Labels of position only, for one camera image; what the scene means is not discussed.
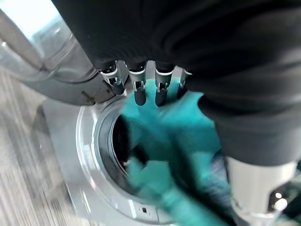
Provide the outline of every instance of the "gray floor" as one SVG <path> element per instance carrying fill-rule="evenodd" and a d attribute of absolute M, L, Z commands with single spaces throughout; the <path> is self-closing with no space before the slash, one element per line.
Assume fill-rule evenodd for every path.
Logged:
<path fill-rule="evenodd" d="M 40 108 L 44 96 L 0 74 L 0 225 L 97 225 L 73 214 Z"/>

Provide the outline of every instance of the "front-loading washing machine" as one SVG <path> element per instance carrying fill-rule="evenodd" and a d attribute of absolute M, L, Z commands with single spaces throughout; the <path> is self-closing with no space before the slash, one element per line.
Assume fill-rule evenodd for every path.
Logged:
<path fill-rule="evenodd" d="M 149 62 L 147 74 L 153 74 Z M 178 76 L 181 70 L 176 69 Z M 132 86 L 125 84 L 126 91 Z M 123 127 L 125 96 L 94 106 L 55 100 L 43 103 L 51 140 L 72 207 L 83 218 L 106 226 L 173 225 L 162 210 L 137 197 L 127 181 Z"/>

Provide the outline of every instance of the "black fabric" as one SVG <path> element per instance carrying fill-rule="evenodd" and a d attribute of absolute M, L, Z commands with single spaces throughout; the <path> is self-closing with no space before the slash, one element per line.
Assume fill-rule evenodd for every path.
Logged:
<path fill-rule="evenodd" d="M 191 71 L 187 87 L 204 92 L 199 107 L 228 155 L 260 165 L 301 158 L 300 0 L 52 1 L 96 67 L 156 60 Z M 265 163 L 261 153 L 286 158 Z"/>

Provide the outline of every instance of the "silver metal surface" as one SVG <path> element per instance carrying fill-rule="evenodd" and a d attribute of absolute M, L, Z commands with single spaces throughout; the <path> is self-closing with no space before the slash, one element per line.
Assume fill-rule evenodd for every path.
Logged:
<path fill-rule="evenodd" d="M 227 158 L 232 191 L 232 207 L 236 214 L 251 226 L 269 226 L 286 207 L 284 200 L 275 203 L 269 211 L 271 193 L 290 181 L 296 171 L 296 162 L 264 167 Z"/>
<path fill-rule="evenodd" d="M 181 78 L 180 78 L 180 86 L 183 88 L 185 86 L 185 81 L 188 76 L 192 75 L 192 73 L 186 71 L 185 69 L 182 70 Z"/>
<path fill-rule="evenodd" d="M 116 63 L 115 66 L 116 66 L 116 69 L 113 72 L 109 72 L 109 73 L 100 72 L 100 74 L 103 76 L 103 78 L 111 86 L 114 86 L 114 85 L 118 86 L 118 85 L 120 85 L 122 83 L 119 65 Z"/>
<path fill-rule="evenodd" d="M 146 85 L 146 75 L 145 75 L 145 68 L 139 72 L 133 72 L 133 71 L 128 71 L 129 76 L 132 82 L 132 86 L 134 91 L 137 91 L 137 82 L 141 83 L 141 89 L 145 90 L 145 85 Z"/>

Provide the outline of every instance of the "robotic hand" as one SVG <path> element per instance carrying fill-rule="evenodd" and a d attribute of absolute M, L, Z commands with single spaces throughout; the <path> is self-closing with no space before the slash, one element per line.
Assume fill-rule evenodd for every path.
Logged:
<path fill-rule="evenodd" d="M 237 224 L 268 226 L 279 215 L 287 205 L 285 185 L 293 178 L 301 158 L 300 1 L 52 2 L 80 44 L 75 56 L 84 52 L 88 57 L 84 72 L 88 76 L 77 80 L 61 72 L 56 80 L 47 81 L 49 86 L 44 86 L 43 93 L 66 88 L 65 95 L 57 91 L 56 97 L 66 100 L 73 96 L 75 104 L 84 99 L 85 104 L 104 102 L 124 90 L 115 63 L 122 60 L 129 69 L 136 102 L 143 105 L 144 62 L 155 60 L 156 104 L 161 106 L 174 65 L 184 68 L 178 97 L 186 89 L 204 93 L 198 106 L 215 122 L 227 156 Z M 38 57 L 30 51 L 30 42 L 21 45 L 21 32 L 7 29 L 11 24 L 5 14 L 1 16 L 1 51 L 19 53 L 30 66 L 16 67 L 23 61 L 10 55 L 17 62 L 9 64 L 12 70 L 34 68 L 39 75 L 60 72 L 62 67 L 56 67 L 55 57 L 49 64 L 35 60 Z M 58 46 L 52 44 L 38 47 L 52 50 Z M 73 71 L 78 71 L 83 62 L 74 60 Z M 74 86 L 81 87 L 79 93 L 75 94 Z M 82 91 L 87 87 L 94 91 Z"/>

